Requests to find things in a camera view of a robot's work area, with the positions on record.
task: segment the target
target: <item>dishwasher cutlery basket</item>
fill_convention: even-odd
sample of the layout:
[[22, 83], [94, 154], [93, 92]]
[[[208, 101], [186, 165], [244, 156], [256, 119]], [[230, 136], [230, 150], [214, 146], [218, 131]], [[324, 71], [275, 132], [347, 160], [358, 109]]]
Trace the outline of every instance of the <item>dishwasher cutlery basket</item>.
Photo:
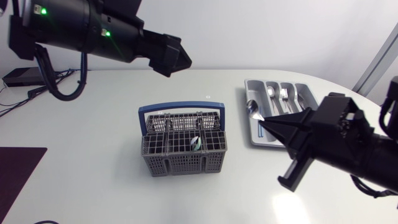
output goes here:
[[[211, 108], [217, 112], [149, 115], [175, 108]], [[142, 132], [141, 155], [153, 177], [220, 172], [227, 150], [223, 103], [183, 101], [139, 108]], [[201, 138], [194, 151], [191, 140]]]

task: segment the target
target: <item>black mat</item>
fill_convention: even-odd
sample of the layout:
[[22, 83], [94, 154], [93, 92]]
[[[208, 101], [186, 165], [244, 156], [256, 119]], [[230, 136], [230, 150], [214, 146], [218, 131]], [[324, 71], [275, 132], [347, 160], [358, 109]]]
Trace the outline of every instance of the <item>black mat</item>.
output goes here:
[[0, 147], [0, 223], [46, 151], [47, 148]]

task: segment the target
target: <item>gray cutlery tray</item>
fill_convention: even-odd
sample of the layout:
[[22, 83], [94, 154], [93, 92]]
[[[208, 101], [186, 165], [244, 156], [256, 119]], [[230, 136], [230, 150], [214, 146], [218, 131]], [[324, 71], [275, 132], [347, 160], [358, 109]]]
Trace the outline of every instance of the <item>gray cutlery tray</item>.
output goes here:
[[[303, 109], [300, 106], [299, 100], [304, 105], [304, 108], [311, 107], [313, 110], [318, 109], [318, 103], [314, 94], [308, 85], [304, 83], [246, 79], [244, 85], [246, 87], [247, 100], [255, 100], [257, 102], [263, 117], [301, 112]], [[267, 87], [269, 86], [275, 90], [275, 96], [272, 101], [267, 92]], [[282, 95], [280, 94], [282, 88], [287, 89], [289, 96], [287, 100], [282, 99]], [[286, 101], [292, 111], [286, 107]], [[249, 124], [252, 144], [257, 146], [284, 147], [282, 143], [259, 125], [258, 120], [249, 118]]]

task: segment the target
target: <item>metal spoon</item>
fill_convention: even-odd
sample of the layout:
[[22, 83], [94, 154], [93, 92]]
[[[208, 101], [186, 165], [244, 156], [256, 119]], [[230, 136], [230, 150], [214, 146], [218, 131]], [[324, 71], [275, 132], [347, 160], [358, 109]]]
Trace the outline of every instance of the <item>metal spoon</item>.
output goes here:
[[264, 120], [259, 112], [259, 105], [254, 100], [249, 100], [246, 103], [246, 112], [248, 113], [250, 118], [259, 119], [261, 121]]
[[274, 109], [275, 115], [278, 115], [278, 114], [279, 114], [278, 110], [275, 110], [276, 105], [275, 105], [275, 103], [274, 103], [274, 98], [275, 98], [275, 90], [274, 90], [274, 87], [268, 86], [268, 87], [267, 87], [267, 92], [268, 92], [269, 98], [271, 99], [272, 109]]

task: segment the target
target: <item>metal pole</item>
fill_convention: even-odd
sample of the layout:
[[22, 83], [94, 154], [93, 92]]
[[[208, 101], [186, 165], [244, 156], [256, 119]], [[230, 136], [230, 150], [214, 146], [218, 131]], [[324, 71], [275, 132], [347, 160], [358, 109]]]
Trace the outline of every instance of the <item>metal pole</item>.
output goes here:
[[367, 96], [377, 81], [385, 74], [398, 56], [398, 24], [383, 44], [362, 77], [355, 84], [353, 91]]

